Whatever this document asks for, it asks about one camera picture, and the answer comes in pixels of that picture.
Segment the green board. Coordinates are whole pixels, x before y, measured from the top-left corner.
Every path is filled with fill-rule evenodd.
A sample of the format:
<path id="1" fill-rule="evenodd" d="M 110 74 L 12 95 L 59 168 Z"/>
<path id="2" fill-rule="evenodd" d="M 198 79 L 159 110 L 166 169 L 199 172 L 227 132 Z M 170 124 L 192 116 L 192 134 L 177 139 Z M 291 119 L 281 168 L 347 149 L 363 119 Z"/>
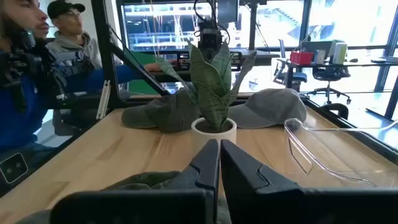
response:
<path id="1" fill-rule="evenodd" d="M 145 54 L 142 52 L 131 52 L 129 49 L 124 49 L 129 60 L 134 63 L 139 62 L 141 65 L 148 65 L 155 63 L 155 55 Z M 133 95 L 158 95 L 158 93 L 144 80 L 133 80 L 128 83 L 128 92 Z"/>

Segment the black hanging monitor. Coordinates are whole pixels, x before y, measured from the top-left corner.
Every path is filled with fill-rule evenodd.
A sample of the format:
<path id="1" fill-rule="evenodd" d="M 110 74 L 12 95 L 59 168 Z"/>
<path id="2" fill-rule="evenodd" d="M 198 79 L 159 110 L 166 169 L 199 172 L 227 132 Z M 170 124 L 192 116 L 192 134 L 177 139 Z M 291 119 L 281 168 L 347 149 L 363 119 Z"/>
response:
<path id="1" fill-rule="evenodd" d="M 237 22 L 239 17 L 239 0 L 217 0 L 219 24 Z"/>

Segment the white canister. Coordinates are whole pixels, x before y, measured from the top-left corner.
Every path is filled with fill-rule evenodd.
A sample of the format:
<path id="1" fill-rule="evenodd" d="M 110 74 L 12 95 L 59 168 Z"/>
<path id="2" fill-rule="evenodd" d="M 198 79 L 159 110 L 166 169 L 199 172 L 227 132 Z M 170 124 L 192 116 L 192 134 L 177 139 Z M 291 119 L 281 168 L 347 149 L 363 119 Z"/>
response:
<path id="1" fill-rule="evenodd" d="M 333 52 L 333 64 L 344 64 L 346 51 L 348 49 L 348 45 L 345 42 L 338 42 L 335 44 L 334 52 Z"/>

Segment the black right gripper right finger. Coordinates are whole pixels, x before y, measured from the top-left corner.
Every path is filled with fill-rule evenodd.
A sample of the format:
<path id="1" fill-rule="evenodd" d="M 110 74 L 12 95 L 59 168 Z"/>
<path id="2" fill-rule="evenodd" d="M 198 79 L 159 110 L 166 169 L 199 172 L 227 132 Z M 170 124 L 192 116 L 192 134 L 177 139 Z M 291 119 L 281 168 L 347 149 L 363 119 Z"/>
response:
<path id="1" fill-rule="evenodd" d="M 398 190 L 301 187 L 229 140 L 220 160 L 233 224 L 398 224 Z"/>

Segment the black office chair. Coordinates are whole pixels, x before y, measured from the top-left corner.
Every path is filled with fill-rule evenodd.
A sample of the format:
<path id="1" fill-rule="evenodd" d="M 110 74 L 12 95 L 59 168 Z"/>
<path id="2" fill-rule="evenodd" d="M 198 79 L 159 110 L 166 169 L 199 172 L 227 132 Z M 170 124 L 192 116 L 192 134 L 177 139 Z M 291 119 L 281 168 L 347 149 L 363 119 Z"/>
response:
<path id="1" fill-rule="evenodd" d="M 332 89 L 330 87 L 331 82 L 337 82 L 342 78 L 349 78 L 351 75 L 348 72 L 347 67 L 326 67 L 326 68 L 314 68 L 313 69 L 313 77 L 318 81 L 328 82 L 325 88 L 316 88 L 313 91 L 306 93 L 307 96 L 309 95 L 316 95 L 317 93 L 324 92 L 327 98 L 326 103 L 328 105 L 332 104 L 330 101 L 330 93 L 335 93 L 336 96 L 339 98 L 341 95 L 347 97 L 346 103 L 351 103 L 351 98 L 345 93 L 342 93 L 338 90 Z"/>

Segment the small grey canister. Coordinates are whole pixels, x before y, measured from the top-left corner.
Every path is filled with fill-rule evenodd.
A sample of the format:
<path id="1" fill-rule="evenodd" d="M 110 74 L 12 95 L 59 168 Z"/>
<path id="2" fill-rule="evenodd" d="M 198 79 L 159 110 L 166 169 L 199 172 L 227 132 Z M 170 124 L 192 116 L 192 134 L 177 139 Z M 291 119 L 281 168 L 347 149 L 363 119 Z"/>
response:
<path id="1" fill-rule="evenodd" d="M 323 64 L 325 60 L 326 50 L 318 49 L 314 54 L 314 63 L 315 64 Z"/>

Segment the clear plastic bin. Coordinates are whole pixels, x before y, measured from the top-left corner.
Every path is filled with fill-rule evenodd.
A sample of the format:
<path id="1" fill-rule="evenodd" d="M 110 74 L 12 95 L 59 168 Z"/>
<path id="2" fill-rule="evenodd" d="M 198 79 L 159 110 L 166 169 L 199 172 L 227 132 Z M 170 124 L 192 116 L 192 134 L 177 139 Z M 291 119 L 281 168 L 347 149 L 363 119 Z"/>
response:
<path id="1" fill-rule="evenodd" d="M 383 128 L 312 128 L 284 124 L 285 145 L 303 187 L 398 190 L 398 121 Z"/>

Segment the snake plant in white pot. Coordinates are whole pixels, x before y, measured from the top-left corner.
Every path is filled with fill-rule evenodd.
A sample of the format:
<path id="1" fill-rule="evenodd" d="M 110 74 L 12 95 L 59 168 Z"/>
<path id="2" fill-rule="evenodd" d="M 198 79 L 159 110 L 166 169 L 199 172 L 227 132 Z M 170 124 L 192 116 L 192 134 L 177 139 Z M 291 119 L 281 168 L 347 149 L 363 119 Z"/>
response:
<path id="1" fill-rule="evenodd" d="M 233 54 L 226 42 L 221 44 L 218 53 L 210 60 L 205 60 L 195 45 L 188 43 L 188 46 L 191 86 L 177 74 L 168 60 L 158 57 L 156 62 L 163 72 L 183 84 L 190 99 L 198 106 L 201 118 L 191 123 L 192 149 L 196 155 L 211 139 L 236 142 L 237 124 L 228 118 L 229 106 L 237 98 L 244 77 L 252 70 L 257 53 L 253 52 L 244 59 L 239 76 L 232 84 Z"/>

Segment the grey baseball cap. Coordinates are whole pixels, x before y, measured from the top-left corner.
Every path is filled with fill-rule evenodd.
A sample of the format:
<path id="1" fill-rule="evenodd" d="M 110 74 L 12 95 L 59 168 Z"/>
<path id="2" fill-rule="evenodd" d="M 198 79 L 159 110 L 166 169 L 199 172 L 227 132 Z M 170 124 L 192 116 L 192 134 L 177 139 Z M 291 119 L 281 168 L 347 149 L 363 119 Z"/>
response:
<path id="1" fill-rule="evenodd" d="M 304 122 L 307 109 L 297 91 L 290 88 L 270 88 L 252 94 L 241 105 L 231 106 L 228 118 L 238 128 L 260 129 L 283 125 L 290 118 Z"/>

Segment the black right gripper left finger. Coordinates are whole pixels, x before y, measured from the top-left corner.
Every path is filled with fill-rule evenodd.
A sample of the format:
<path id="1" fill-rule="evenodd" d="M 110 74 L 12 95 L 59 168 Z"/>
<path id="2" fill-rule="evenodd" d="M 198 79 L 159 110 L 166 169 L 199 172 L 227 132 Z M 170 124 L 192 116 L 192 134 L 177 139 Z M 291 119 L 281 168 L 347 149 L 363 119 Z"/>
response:
<path id="1" fill-rule="evenodd" d="M 220 150 L 209 140 L 161 189 L 77 192 L 51 210 L 50 224 L 214 224 Z"/>

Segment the black office desk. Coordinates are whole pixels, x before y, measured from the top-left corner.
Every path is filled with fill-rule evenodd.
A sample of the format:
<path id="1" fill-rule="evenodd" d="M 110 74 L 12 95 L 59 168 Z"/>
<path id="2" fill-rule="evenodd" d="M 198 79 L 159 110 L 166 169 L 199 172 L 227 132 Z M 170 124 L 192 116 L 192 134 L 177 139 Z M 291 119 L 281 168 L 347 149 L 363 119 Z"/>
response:
<path id="1" fill-rule="evenodd" d="M 285 76 L 284 84 L 286 88 L 292 88 L 293 82 L 293 69 L 294 68 L 334 68 L 334 67 L 395 67 L 398 66 L 398 62 L 384 62 L 384 63 L 374 63 L 370 59 L 362 59 L 359 62 L 344 62 L 343 64 L 335 64 L 335 63 L 324 63 L 324 64 L 315 64 L 311 63 L 308 65 L 299 65 L 291 62 L 287 58 L 278 58 L 278 61 L 285 63 L 288 66 L 288 72 Z"/>

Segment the blue office chair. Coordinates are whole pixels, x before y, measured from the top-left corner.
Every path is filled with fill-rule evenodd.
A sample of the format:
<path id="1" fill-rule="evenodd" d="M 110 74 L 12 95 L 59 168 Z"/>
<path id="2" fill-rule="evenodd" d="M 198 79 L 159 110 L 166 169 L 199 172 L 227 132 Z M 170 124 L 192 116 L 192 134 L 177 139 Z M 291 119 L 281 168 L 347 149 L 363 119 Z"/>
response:
<path id="1" fill-rule="evenodd" d="M 286 59 L 286 51 L 285 51 L 284 41 L 282 39 L 279 39 L 279 44 L 280 44 L 281 58 Z M 287 74 L 287 72 L 284 72 L 285 68 L 286 68 L 285 62 L 281 62 L 281 61 L 277 62 L 277 67 L 274 72 L 273 82 L 284 85 L 285 76 Z M 305 83 L 307 82 L 307 75 L 303 72 L 294 72 L 292 83 L 300 84 L 301 82 L 305 82 Z"/>

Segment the dark green baseball cap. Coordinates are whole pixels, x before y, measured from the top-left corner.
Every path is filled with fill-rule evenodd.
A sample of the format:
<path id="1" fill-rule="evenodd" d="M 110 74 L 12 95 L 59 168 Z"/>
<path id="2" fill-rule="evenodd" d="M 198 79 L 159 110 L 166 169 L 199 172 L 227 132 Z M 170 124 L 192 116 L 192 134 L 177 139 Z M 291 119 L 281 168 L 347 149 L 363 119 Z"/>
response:
<path id="1" fill-rule="evenodd" d="M 125 109 L 121 121 L 127 128 L 158 128 L 162 133 L 177 133 L 190 129 L 199 116 L 198 106 L 190 99 L 187 90 L 181 89 L 146 105 Z"/>
<path id="2" fill-rule="evenodd" d="M 110 185 L 103 190 L 150 190 L 162 189 L 180 174 L 180 171 L 143 172 Z M 15 224 L 49 224 L 50 210 L 32 213 Z M 218 197 L 217 224 L 232 224 L 225 196 Z"/>

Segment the person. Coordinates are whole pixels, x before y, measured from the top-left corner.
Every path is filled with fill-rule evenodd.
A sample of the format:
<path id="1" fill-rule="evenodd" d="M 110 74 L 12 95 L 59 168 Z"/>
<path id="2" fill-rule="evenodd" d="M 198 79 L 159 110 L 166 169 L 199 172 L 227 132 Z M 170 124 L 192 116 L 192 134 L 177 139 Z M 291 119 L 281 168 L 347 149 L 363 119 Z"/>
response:
<path id="1" fill-rule="evenodd" d="M 58 30 L 54 33 L 54 40 L 47 44 L 47 48 L 56 52 L 84 51 L 95 69 L 99 69 L 103 65 L 98 42 L 83 30 L 81 13 L 85 9 L 82 4 L 66 0 L 55 0 L 48 5 L 47 14 Z"/>
<path id="2" fill-rule="evenodd" d="M 47 15 L 40 10 L 39 0 L 0 0 L 0 54 L 11 52 L 13 39 L 6 34 L 5 24 L 33 31 L 35 38 L 44 40 L 49 28 Z M 50 148 L 37 143 L 35 132 L 41 128 L 47 114 L 44 92 L 36 87 L 28 73 L 19 78 L 13 88 L 0 85 L 0 157 L 20 152 L 29 171 L 13 184 L 0 180 L 0 189 L 10 189 L 38 169 Z"/>

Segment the white plastic strips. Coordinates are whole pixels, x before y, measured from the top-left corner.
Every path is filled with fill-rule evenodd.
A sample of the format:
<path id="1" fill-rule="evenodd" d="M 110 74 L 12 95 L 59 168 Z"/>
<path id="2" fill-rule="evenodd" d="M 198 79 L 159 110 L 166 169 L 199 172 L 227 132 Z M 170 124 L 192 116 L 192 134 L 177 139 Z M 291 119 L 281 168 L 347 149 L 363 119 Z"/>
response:
<path id="1" fill-rule="evenodd" d="M 98 105 L 96 119 L 101 120 L 106 116 L 106 110 L 108 108 L 109 96 L 111 93 L 111 84 L 109 80 L 104 81 L 101 98 Z"/>

